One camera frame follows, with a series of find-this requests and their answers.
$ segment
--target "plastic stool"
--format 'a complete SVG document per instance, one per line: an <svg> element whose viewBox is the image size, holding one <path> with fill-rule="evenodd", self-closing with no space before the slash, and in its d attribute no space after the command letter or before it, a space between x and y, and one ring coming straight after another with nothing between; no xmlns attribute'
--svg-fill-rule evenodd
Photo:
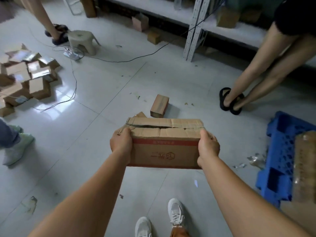
<svg viewBox="0 0 316 237"><path fill-rule="evenodd" d="M87 49L89 55L95 55L95 48L92 45L93 39L95 39L100 46L100 43L90 31L70 31L68 33L68 39L73 52L75 52L74 47L82 45Z"/></svg>

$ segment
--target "hand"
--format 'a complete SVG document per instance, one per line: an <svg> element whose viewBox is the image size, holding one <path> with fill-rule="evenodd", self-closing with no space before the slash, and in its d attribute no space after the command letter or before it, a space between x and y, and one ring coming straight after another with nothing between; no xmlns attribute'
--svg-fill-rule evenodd
<svg viewBox="0 0 316 237"><path fill-rule="evenodd" d="M118 151L124 155L128 155L129 158L131 157L132 151L132 137L131 137L131 129L124 128L122 133L118 135L120 129L114 131L112 138L110 139L110 147L112 152Z"/></svg>
<svg viewBox="0 0 316 237"><path fill-rule="evenodd" d="M201 139L198 143L198 151L200 157L197 159L197 164L202 167L202 163L205 159L211 157L218 157L220 151L220 145L217 139L210 132L202 129L200 130Z"/></svg>

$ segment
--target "person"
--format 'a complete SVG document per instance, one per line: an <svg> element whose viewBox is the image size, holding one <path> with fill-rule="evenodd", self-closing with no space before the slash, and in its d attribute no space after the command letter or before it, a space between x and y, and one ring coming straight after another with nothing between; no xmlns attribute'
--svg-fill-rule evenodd
<svg viewBox="0 0 316 237"><path fill-rule="evenodd" d="M7 125L0 119L0 147L5 148L2 164L10 166L16 163L33 140L32 135L22 133L20 126Z"/></svg>
<svg viewBox="0 0 316 237"><path fill-rule="evenodd" d="M286 76L316 54L316 0L283 0L274 14L255 57L235 81L233 88L220 91L220 108L239 115L242 107L275 89ZM281 54L265 79L244 97L243 92L270 67Z"/></svg>
<svg viewBox="0 0 316 237"><path fill-rule="evenodd" d="M131 159L133 145L129 128L125 128L120 135L117 135L118 131L114 132L110 140L112 154L97 172L77 191L63 200L28 237L104 236L126 166ZM211 133L203 129L200 135L201 139L198 143L200 157L197 163L203 169L233 236L310 237L299 225L244 183L219 158L220 145ZM168 213L172 223L172 237L189 236L184 226L185 218L182 210L179 200L169 201ZM150 221L146 217L141 217L136 223L135 237L151 236Z"/></svg>
<svg viewBox="0 0 316 237"><path fill-rule="evenodd" d="M53 38L52 43L54 45L59 46L68 42L68 27L65 25L53 24L49 19L41 0L21 0L21 2L23 6L45 27L45 35Z"/></svg>

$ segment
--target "right hand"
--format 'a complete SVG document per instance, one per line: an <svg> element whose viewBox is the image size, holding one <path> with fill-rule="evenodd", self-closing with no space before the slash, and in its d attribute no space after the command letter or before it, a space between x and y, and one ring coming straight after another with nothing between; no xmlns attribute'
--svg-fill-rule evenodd
<svg viewBox="0 0 316 237"><path fill-rule="evenodd" d="M217 139L205 129L200 130L201 139L198 143L198 151L200 157L197 159L197 164L202 167L202 163L207 158L218 157L220 145Z"/></svg>

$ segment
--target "orange pants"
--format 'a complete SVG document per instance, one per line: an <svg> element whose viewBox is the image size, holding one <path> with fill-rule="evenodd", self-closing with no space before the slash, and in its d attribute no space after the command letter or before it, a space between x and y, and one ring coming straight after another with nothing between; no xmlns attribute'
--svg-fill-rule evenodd
<svg viewBox="0 0 316 237"><path fill-rule="evenodd" d="M184 227L173 227L170 237L190 237Z"/></svg>

